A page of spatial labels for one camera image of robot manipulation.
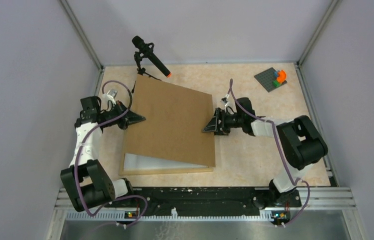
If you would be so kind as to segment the brown cardboard backing board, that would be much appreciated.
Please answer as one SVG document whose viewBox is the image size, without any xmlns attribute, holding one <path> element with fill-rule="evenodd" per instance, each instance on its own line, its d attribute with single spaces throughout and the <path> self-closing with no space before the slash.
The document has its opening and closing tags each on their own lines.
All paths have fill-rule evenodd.
<svg viewBox="0 0 374 240">
<path fill-rule="evenodd" d="M 212 95 L 138 75 L 131 111 L 146 120 L 125 130 L 121 166 L 134 154 L 215 167 L 214 135 L 202 132 L 214 113 Z"/>
</svg>

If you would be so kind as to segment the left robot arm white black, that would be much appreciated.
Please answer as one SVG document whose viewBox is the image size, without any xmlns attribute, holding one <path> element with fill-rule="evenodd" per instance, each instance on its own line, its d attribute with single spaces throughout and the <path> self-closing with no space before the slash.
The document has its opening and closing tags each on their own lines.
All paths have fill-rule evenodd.
<svg viewBox="0 0 374 240">
<path fill-rule="evenodd" d="M 68 197 L 78 212 L 108 204 L 116 199 L 124 207 L 133 204 L 135 193 L 126 178 L 112 181 L 99 162 L 100 139 L 104 128 L 128 126 L 145 121 L 120 101 L 112 101 L 109 110 L 101 109 L 101 99 L 90 96 L 81 99 L 82 111 L 75 122 L 77 144 L 68 168 L 60 177 Z"/>
</svg>

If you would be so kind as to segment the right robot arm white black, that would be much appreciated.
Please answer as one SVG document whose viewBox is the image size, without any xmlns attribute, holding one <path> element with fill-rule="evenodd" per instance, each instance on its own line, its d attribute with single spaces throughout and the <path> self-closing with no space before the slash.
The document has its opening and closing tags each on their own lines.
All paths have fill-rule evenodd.
<svg viewBox="0 0 374 240">
<path fill-rule="evenodd" d="M 256 116 L 247 97 L 237 99 L 235 107 L 234 112 L 216 108 L 202 132 L 227 136 L 231 129 L 241 128 L 245 134 L 253 137 L 273 137 L 281 152 L 284 170 L 270 181 L 268 200 L 274 206 L 281 206 L 296 189 L 304 174 L 327 155 L 328 147 L 306 115 L 288 122 Z"/>
</svg>

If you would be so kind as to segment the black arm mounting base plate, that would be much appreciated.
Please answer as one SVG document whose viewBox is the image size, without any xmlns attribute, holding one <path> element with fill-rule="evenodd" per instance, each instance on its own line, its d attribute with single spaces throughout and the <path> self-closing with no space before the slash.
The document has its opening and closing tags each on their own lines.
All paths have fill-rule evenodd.
<svg viewBox="0 0 374 240">
<path fill-rule="evenodd" d="M 268 187 L 136 187 L 131 193 L 144 200 L 114 201 L 107 207 L 132 213 L 146 207 L 146 217 L 168 216 L 172 210 L 180 217 L 240 217 L 302 206 L 297 190 L 278 196 Z"/>
</svg>

